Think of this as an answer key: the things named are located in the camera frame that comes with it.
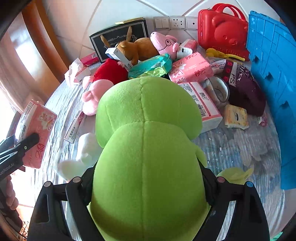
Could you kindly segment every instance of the blue plastic crate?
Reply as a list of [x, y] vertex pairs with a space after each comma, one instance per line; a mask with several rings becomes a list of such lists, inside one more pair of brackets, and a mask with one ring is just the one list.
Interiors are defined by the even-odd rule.
[[281, 188], [296, 188], [296, 42], [284, 24], [251, 11], [247, 49], [279, 135]]

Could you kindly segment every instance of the teal wet wipes package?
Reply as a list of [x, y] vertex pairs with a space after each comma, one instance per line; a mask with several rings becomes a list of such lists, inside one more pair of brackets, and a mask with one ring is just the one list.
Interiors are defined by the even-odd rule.
[[167, 74], [172, 68], [172, 60], [169, 54], [157, 55], [153, 58], [139, 62], [131, 68], [128, 73], [129, 79], [154, 76], [161, 77]]

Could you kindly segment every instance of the yellow soap package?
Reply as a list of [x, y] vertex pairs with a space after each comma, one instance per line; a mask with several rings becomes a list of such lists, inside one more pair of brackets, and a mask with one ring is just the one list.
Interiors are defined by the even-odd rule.
[[226, 105], [224, 109], [224, 121], [227, 128], [249, 128], [247, 111], [234, 105]]

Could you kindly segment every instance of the green plush toy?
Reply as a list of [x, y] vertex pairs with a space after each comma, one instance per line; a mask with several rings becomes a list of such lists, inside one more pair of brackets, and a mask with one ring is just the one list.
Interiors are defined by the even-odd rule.
[[210, 206], [190, 140], [202, 129], [193, 98], [159, 77], [121, 82], [101, 98], [89, 210], [104, 239], [191, 241]]

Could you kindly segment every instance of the yellow hairbrush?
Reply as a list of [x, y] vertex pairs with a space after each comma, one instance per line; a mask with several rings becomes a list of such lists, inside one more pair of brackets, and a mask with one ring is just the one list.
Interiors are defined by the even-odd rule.
[[216, 58], [236, 58], [240, 61], [245, 61], [245, 58], [242, 58], [242, 57], [239, 57], [237, 55], [234, 55], [234, 54], [225, 54], [225, 53], [222, 53], [216, 49], [213, 49], [213, 48], [208, 48], [207, 49], [207, 54], [206, 54], [207, 57], [216, 57]]

